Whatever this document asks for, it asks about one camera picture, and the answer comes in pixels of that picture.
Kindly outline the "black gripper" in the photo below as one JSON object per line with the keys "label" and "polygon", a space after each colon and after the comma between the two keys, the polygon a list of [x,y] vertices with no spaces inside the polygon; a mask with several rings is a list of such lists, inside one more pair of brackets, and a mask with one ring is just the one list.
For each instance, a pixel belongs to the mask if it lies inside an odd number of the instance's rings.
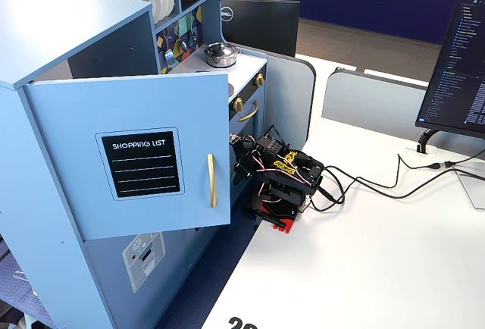
{"label": "black gripper", "polygon": [[289,162],[283,157],[286,151],[286,146],[271,136],[246,136],[245,143],[236,143],[233,185],[247,180],[251,169],[287,169]]}

